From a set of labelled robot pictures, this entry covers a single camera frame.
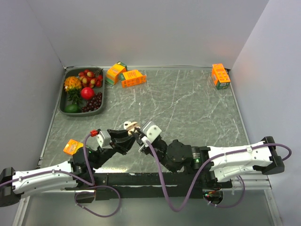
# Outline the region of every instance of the yellow fruit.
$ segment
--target yellow fruit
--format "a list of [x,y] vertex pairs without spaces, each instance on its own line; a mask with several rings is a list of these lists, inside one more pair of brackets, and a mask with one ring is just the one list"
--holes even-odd
[[67,93],[73,89],[81,90],[81,82],[77,77],[71,76],[65,80],[64,87]]

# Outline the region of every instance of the fruit tray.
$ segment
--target fruit tray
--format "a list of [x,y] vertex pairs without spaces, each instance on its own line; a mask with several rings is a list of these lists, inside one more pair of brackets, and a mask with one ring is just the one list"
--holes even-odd
[[[85,69],[88,69],[90,70],[91,72],[96,72],[99,68],[96,68],[96,67],[85,67],[85,68],[75,68],[75,69],[72,69],[70,71],[67,71],[65,73],[65,77],[64,77],[64,80],[63,80],[63,83],[65,81],[66,78],[70,77],[70,76],[76,76],[78,77],[78,74],[80,72],[82,72],[83,70]],[[100,107],[94,111],[89,111],[89,112],[80,112],[80,113],[67,113],[67,112],[64,112],[64,109],[66,106],[70,105],[71,104],[71,101],[68,101],[68,97],[69,97],[69,94],[67,94],[64,90],[64,84],[62,84],[62,87],[61,87],[61,94],[60,94],[60,102],[59,102],[59,110],[62,114],[65,114],[65,115],[68,115],[68,116],[71,116],[71,117],[85,117],[85,116],[91,116],[91,115],[96,115],[96,114],[99,114],[101,111],[102,111],[102,107],[103,107],[103,100],[104,100],[104,79],[105,79],[105,75],[103,73],[103,71],[101,71],[101,75],[103,76],[103,85],[101,87],[94,87],[93,90],[95,92],[95,94],[97,94],[98,92],[101,92],[103,95],[102,95],[102,103],[100,105]],[[82,103],[79,105],[80,108],[84,107],[86,105],[86,100],[82,100]]]

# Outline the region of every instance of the marble tabletop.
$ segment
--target marble tabletop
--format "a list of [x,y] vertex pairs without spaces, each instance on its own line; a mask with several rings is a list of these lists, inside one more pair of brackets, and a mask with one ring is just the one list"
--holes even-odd
[[[247,144],[231,88],[217,90],[210,69],[148,69],[147,82],[129,88],[118,83],[105,87],[105,105],[99,115],[73,118],[57,109],[43,155],[42,167],[70,158],[63,152],[69,139],[83,141],[92,130],[123,129],[125,121],[143,125],[154,121],[169,144],[174,139],[193,146]],[[92,148],[97,141],[87,142]],[[115,154],[98,172],[157,172],[152,156],[138,153],[135,144],[127,155]]]

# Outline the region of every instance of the white backdrop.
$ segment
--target white backdrop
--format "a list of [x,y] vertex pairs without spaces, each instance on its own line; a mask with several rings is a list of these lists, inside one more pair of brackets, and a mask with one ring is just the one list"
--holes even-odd
[[64,66],[223,63],[268,0],[28,0]]
[[[63,67],[23,0],[0,0],[0,172],[36,167],[63,78]],[[11,226],[18,204],[0,208]]]
[[269,176],[285,226],[301,225],[300,7],[297,0],[270,0],[231,70],[251,143],[273,136],[293,150],[285,172]]

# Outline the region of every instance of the orange juice box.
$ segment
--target orange juice box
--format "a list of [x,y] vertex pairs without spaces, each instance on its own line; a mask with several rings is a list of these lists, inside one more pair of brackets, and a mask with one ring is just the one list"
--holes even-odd
[[119,81],[119,75],[127,71],[127,66],[122,62],[117,62],[108,71],[105,82],[110,86],[115,85]]
[[217,89],[225,89],[230,85],[230,78],[222,64],[212,65],[211,75]]
[[83,143],[71,139],[66,144],[64,148],[64,152],[70,155],[74,155],[77,152],[77,150],[79,150],[83,146],[84,146]]
[[146,75],[141,74],[138,70],[123,72],[119,77],[123,88],[146,82]]

